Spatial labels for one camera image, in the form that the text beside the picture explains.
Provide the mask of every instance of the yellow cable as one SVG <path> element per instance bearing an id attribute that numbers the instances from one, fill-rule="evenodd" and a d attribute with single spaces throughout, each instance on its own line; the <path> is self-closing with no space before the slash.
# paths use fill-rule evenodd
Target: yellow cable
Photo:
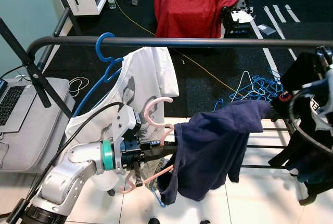
<path id="1" fill-rule="evenodd" d="M 139 25 L 138 23 L 136 23 L 134 20 L 132 20 L 119 6 L 118 2 L 116 0 L 114 0 L 116 2 L 117 7 L 119 8 L 119 10 L 122 12 L 123 15 L 125 15 L 126 18 L 128 18 L 130 21 L 132 21 L 134 24 L 136 24 L 139 28 L 142 28 L 143 30 L 145 30 L 146 32 L 150 33 L 151 35 L 155 36 L 154 33 L 150 32 L 148 29 L 144 28 L 143 26 Z M 218 79 L 215 75 L 213 75 L 212 73 L 210 73 L 206 68 L 204 68 L 202 65 L 200 65 L 199 63 L 197 63 L 196 61 L 194 61 L 193 59 L 191 59 L 190 57 L 186 56 L 185 54 L 181 53 L 180 51 L 174 49 L 177 53 L 179 53 L 180 55 L 182 55 L 183 57 L 185 57 L 186 59 L 190 60 L 191 62 L 193 62 L 194 64 L 196 64 L 198 67 L 200 67 L 201 69 L 203 69 L 205 72 L 207 72 L 209 75 L 211 75 L 214 79 L 216 79 L 217 81 L 219 81 L 222 85 L 224 85 L 225 87 L 229 88 L 230 90 L 232 90 L 233 92 L 236 92 L 236 90 L 234 90 L 233 88 L 231 88 L 230 86 L 228 86 L 226 83 L 224 83 L 223 81 L 221 81 L 220 79 Z"/>
<path id="2" fill-rule="evenodd" d="M 121 7 L 119 6 L 118 2 L 116 0 L 114 0 L 117 7 L 119 8 L 119 10 L 122 12 L 123 15 L 125 15 L 126 18 L 128 18 L 130 21 L 132 21 L 134 24 L 136 24 L 139 28 L 142 28 L 143 30 L 147 31 L 148 33 L 152 34 L 153 36 L 155 36 L 154 33 L 150 32 L 148 29 L 144 28 L 143 26 L 139 25 L 138 23 L 136 23 L 134 20 L 132 20 L 127 14 L 125 14 L 125 12 L 121 9 Z"/>

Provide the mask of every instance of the white floor tile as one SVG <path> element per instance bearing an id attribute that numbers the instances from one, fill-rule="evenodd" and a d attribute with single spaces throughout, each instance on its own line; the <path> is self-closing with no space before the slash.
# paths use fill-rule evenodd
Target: white floor tile
<path id="1" fill-rule="evenodd" d="M 121 177 L 116 188 L 122 185 L 124 185 L 124 179 Z M 116 192 L 115 196 L 109 196 L 107 192 L 98 190 L 89 179 L 67 221 L 118 224 L 122 200 L 122 194 Z"/>
<path id="2" fill-rule="evenodd" d="M 226 189 L 232 224 L 332 223 L 331 192 L 304 208 L 298 203 L 306 198 L 304 185 L 285 170 L 242 168 L 239 183 L 228 181 Z"/>
<path id="3" fill-rule="evenodd" d="M 210 190 L 206 197 L 196 202 L 177 194 L 174 204 L 162 208 L 154 195 L 145 187 L 138 188 L 124 196 L 120 224 L 148 223 L 158 218 L 161 224 L 197 223 L 210 220 L 213 224 L 230 223 L 224 186 Z"/>
<path id="4" fill-rule="evenodd" d="M 89 222 L 78 222 L 78 221 L 66 221 L 65 224 L 90 224 L 90 223 Z"/>
<path id="5" fill-rule="evenodd" d="M 333 224 L 333 190 L 317 196 L 314 203 L 305 206 L 299 224 Z"/>
<path id="6" fill-rule="evenodd" d="M 282 120 L 275 123 L 271 120 L 263 119 L 264 128 L 286 128 Z M 287 131 L 267 130 L 262 133 L 251 133 L 249 145 L 286 146 L 289 143 L 289 133 Z M 268 161 L 281 152 L 282 149 L 272 148 L 247 148 L 243 164 L 268 165 Z"/>
<path id="7" fill-rule="evenodd" d="M 0 214 L 13 210 L 21 198 L 25 198 L 35 174 L 0 173 Z"/>

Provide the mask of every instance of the white cable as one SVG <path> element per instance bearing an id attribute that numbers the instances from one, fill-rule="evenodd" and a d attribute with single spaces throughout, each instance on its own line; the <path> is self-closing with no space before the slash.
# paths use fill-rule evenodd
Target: white cable
<path id="1" fill-rule="evenodd" d="M 20 79 L 17 80 L 17 82 L 21 82 L 22 79 L 25 79 L 25 80 L 27 80 L 27 81 L 31 81 L 29 76 L 21 75 L 21 74 L 20 74 L 20 75 L 17 75 L 15 78 L 20 78 Z"/>
<path id="2" fill-rule="evenodd" d="M 87 83 L 86 83 L 84 86 L 82 86 L 82 87 L 81 87 L 81 85 L 83 84 L 83 81 L 81 80 L 81 78 L 84 79 L 84 80 L 86 80 L 86 82 L 87 82 Z M 76 82 L 76 81 L 80 81 L 78 88 L 77 88 L 76 90 L 71 90 L 71 89 L 70 89 L 70 88 L 71 88 L 71 85 L 72 85 L 74 82 Z M 82 89 L 84 89 L 85 87 L 88 86 L 89 82 L 90 82 L 89 79 L 87 79 L 86 77 L 76 77 L 76 78 L 73 78 L 73 79 L 69 82 L 69 92 L 70 92 L 70 93 L 76 93 L 76 94 L 73 95 L 72 97 L 75 98 L 75 97 L 79 94 L 80 90 L 82 90 Z"/>
<path id="3" fill-rule="evenodd" d="M 251 76 L 250 76 L 250 73 L 248 72 L 248 71 L 243 71 L 243 74 L 241 75 L 241 78 L 240 78 L 240 81 L 239 81 L 239 84 L 238 84 L 238 87 L 237 87 L 237 90 L 236 90 L 236 92 L 235 92 L 235 94 L 234 94 L 234 97 L 233 97 L 233 99 L 231 100 L 231 102 L 233 102 L 234 101 L 234 99 L 235 99 L 235 97 L 236 97 L 236 95 L 237 95 L 237 93 L 238 93 L 238 90 L 239 90 L 239 88 L 240 88 L 240 85 L 241 85 L 241 82 L 243 81 L 243 77 L 244 77 L 244 74 L 248 74 L 248 76 L 249 76 L 249 80 L 250 80 L 250 83 L 251 83 L 251 88 L 252 88 L 252 90 L 250 90 L 244 97 L 242 97 L 241 98 L 241 100 L 243 100 L 244 98 L 246 98 L 249 94 L 251 94 L 251 93 L 256 93 L 256 94 L 259 94 L 259 95 L 265 95 L 266 94 L 266 92 L 262 89 L 262 88 L 259 88 L 259 90 L 262 90 L 263 91 L 263 93 L 260 93 L 260 92 L 258 92 L 258 91 L 256 91 L 255 89 L 254 89 L 254 87 L 253 87 L 253 82 L 252 82 L 252 79 L 251 79 Z"/>

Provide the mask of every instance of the laptop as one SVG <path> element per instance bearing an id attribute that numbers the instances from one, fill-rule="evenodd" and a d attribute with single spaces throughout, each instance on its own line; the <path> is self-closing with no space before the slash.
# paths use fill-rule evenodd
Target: laptop
<path id="1" fill-rule="evenodd" d="M 0 79 L 0 133 L 18 132 L 36 96 L 31 82 Z"/>

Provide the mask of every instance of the gray laptop sleeve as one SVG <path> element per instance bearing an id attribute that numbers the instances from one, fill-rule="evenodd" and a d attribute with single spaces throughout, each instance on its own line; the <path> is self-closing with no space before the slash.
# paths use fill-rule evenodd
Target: gray laptop sleeve
<path id="1" fill-rule="evenodd" d="M 68 80 L 48 78 L 48 81 L 68 107 L 73 109 L 74 100 L 69 94 Z M 2 156 L 0 172 L 41 172 L 57 152 L 68 118 L 49 99 L 52 106 L 44 108 L 36 96 L 19 132 L 3 134 L 0 142 L 8 150 Z"/>

